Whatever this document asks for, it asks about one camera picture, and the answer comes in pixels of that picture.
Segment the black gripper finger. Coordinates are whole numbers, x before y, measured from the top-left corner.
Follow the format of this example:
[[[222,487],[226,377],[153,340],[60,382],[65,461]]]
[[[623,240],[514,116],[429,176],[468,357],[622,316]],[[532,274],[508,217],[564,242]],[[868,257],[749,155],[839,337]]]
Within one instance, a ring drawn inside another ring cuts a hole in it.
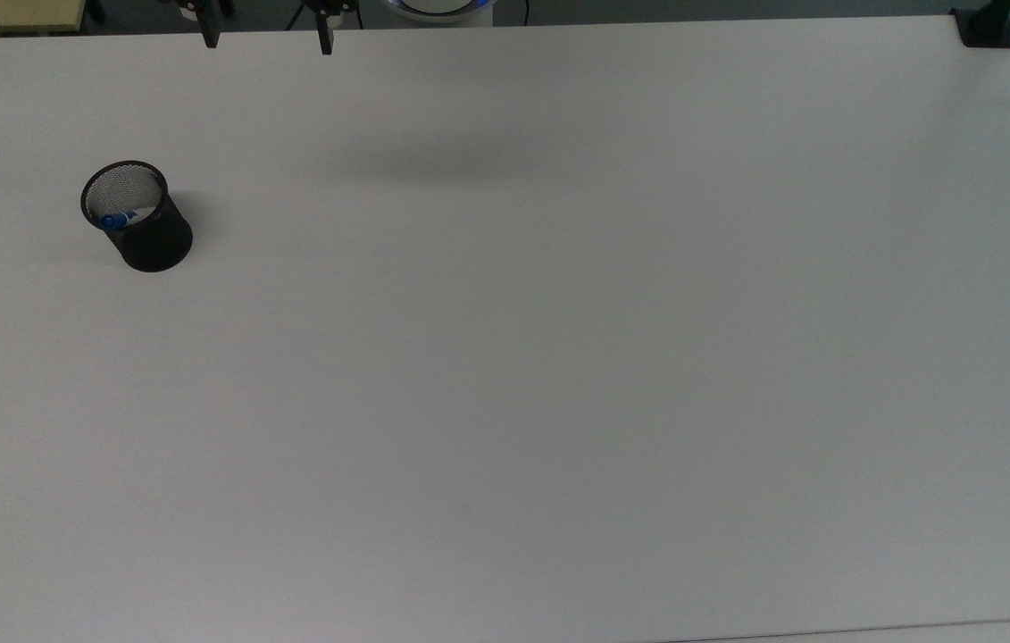
[[[220,17],[234,16],[234,1],[179,0],[175,3],[179,13],[197,24],[204,44],[214,49],[222,33]]]
[[[329,56],[334,50],[334,33],[346,13],[354,12],[354,1],[307,0],[304,8],[315,16],[315,28],[321,53]]]

